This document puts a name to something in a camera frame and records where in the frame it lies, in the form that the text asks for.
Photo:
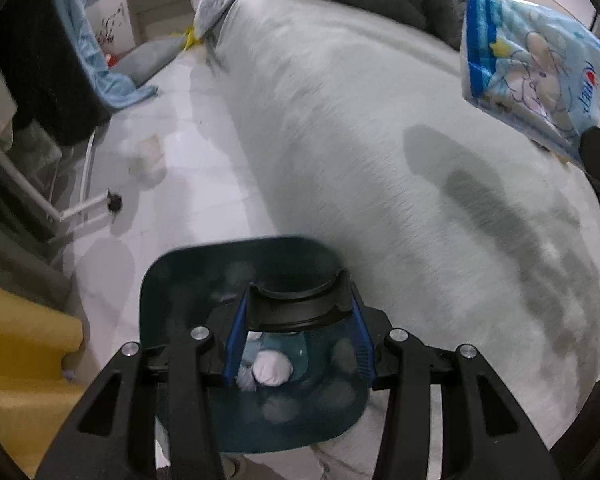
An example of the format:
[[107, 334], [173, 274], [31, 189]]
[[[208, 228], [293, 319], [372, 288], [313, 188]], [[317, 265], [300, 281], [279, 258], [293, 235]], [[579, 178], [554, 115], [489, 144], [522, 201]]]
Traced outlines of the white clothes rack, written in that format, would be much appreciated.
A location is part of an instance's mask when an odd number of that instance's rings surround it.
[[[12, 144], [5, 146], [0, 133], [0, 169], [6, 174], [23, 197], [60, 226], [75, 218], [85, 219], [94, 210], [106, 210], [110, 214], [122, 211], [120, 193], [107, 188], [97, 194], [91, 192], [91, 175], [95, 157], [96, 139], [102, 132], [92, 131], [87, 141], [73, 148], [60, 145], [37, 123], [20, 131], [7, 126]], [[81, 166], [76, 183], [78, 195], [71, 203], [56, 203], [58, 182], [74, 156], [81, 156]]]

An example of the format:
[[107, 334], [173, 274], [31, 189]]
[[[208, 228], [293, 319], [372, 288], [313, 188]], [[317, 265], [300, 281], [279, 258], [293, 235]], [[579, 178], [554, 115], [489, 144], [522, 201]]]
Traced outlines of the black hanging garment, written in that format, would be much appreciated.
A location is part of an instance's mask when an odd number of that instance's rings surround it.
[[52, 0], [6, 0], [0, 11], [0, 70], [16, 104], [18, 130], [36, 122], [70, 148], [110, 119]]

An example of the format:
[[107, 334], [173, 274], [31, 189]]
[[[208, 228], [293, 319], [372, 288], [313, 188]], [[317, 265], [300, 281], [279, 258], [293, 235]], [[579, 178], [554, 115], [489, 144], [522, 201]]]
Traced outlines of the dark teal trash bin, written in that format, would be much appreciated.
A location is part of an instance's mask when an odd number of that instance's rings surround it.
[[300, 236], [178, 248], [149, 267], [140, 286], [142, 345], [162, 349], [198, 326], [222, 340], [219, 381], [209, 389], [220, 451], [303, 448], [341, 436], [361, 418], [370, 392], [348, 321], [284, 333], [234, 319], [250, 314], [250, 290], [308, 292], [343, 268], [332, 249]]

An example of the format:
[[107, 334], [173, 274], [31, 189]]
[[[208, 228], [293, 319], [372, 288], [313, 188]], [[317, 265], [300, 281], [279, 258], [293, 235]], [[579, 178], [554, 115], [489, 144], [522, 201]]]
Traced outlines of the yellow curtain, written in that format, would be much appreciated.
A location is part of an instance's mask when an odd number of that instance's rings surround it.
[[82, 340], [78, 318], [0, 287], [0, 445], [28, 478], [84, 393], [62, 374]]

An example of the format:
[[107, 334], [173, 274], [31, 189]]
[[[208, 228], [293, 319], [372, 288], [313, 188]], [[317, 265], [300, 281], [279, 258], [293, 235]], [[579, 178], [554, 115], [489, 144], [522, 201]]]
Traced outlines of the clear plastic cup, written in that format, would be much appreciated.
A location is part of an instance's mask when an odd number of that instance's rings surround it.
[[136, 144], [129, 163], [129, 174], [147, 186], [155, 186], [164, 178], [166, 155], [158, 136], [148, 136]]

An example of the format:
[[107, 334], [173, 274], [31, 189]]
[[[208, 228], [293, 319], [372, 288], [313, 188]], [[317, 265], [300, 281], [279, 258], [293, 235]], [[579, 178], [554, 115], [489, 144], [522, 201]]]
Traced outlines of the grey bed mattress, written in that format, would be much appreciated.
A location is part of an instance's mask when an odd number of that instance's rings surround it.
[[274, 228], [425, 344], [474, 344], [547, 445], [600, 372], [600, 205], [468, 104], [460, 56], [328, 0], [237, 0], [209, 41]]

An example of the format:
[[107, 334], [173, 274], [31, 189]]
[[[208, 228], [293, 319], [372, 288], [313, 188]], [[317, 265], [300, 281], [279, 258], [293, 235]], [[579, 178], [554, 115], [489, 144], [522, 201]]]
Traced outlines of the blue white tissue pack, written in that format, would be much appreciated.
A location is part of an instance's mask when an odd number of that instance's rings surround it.
[[460, 44], [464, 99], [580, 165], [600, 128], [600, 38], [524, 0], [467, 0]]

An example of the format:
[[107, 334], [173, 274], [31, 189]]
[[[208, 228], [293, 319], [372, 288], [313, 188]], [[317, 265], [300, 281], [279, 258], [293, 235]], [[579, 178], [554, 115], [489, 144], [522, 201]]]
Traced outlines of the crumpled white tissue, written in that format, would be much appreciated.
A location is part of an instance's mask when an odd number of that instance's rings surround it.
[[286, 384], [292, 374], [294, 364], [273, 336], [259, 332], [247, 334], [236, 376], [240, 390], [250, 392], [259, 387], [277, 388]]

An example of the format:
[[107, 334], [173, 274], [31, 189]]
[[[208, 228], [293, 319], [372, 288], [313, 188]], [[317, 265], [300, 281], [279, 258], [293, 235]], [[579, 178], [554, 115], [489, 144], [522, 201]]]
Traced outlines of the light blue hanging garment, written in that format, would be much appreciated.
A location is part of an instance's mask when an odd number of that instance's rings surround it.
[[78, 56], [84, 74], [102, 105], [117, 112], [154, 96], [158, 88], [137, 88], [129, 76], [109, 69], [104, 52], [87, 19], [87, 0], [53, 0], [62, 27], [74, 52]]

